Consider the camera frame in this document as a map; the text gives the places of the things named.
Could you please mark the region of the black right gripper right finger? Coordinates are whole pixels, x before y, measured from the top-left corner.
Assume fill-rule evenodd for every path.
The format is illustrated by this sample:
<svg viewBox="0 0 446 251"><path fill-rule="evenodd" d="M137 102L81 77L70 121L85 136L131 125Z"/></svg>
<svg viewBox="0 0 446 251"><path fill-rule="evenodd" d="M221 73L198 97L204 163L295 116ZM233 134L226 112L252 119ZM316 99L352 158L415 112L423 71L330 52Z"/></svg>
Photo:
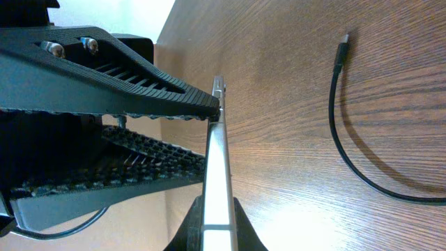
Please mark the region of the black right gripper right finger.
<svg viewBox="0 0 446 251"><path fill-rule="evenodd" d="M255 232L239 200L234 197L236 232L239 251L268 251Z"/></svg>

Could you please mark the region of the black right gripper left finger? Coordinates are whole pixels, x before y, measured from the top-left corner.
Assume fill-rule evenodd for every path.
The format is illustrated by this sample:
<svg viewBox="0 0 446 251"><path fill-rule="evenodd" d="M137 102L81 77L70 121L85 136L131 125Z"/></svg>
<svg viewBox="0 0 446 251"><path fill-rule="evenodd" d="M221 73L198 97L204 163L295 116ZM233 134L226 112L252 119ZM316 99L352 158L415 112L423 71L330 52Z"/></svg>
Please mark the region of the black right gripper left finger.
<svg viewBox="0 0 446 251"><path fill-rule="evenodd" d="M164 251L201 250L202 201L201 195L195 198L178 231Z"/></svg>

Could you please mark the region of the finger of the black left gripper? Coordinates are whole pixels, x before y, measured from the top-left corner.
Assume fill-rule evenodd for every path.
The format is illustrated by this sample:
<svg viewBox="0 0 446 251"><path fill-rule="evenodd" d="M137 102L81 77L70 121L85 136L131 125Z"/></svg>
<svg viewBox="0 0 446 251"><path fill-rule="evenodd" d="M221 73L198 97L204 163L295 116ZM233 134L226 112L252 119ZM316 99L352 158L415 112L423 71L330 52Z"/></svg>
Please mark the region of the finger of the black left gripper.
<svg viewBox="0 0 446 251"><path fill-rule="evenodd" d="M219 100L94 26L1 30L1 108L199 119Z"/></svg>
<svg viewBox="0 0 446 251"><path fill-rule="evenodd" d="M19 227L40 231L119 202L203 181L206 158L117 126L12 168L10 207Z"/></svg>

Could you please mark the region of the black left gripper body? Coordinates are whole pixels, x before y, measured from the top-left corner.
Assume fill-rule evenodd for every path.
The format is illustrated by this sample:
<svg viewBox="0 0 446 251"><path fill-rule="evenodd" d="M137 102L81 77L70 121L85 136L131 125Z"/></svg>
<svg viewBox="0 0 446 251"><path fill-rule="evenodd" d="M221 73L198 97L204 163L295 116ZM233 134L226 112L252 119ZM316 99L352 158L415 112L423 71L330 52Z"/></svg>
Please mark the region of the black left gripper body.
<svg viewBox="0 0 446 251"><path fill-rule="evenodd" d="M100 118L90 115L1 113L1 235L43 237L43 230L84 214L87 206L100 210L87 221L59 232L68 237L90 227L109 208L154 190L143 183L109 185L96 181L92 191L83 184L46 185L56 171L69 179L89 166L104 171L108 164L121 164L131 151L100 136Z"/></svg>

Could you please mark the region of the black and cream flip phone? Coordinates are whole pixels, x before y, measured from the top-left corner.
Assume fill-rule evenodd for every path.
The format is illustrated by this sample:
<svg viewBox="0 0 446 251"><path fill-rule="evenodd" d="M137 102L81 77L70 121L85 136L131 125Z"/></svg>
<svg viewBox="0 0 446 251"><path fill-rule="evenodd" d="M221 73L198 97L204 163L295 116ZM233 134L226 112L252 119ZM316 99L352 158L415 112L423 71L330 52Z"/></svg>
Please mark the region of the black and cream flip phone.
<svg viewBox="0 0 446 251"><path fill-rule="evenodd" d="M212 95L218 99L219 105L217 117L208 122L201 218L202 250L236 251L238 249L226 133L225 91L224 78L216 76L213 81Z"/></svg>

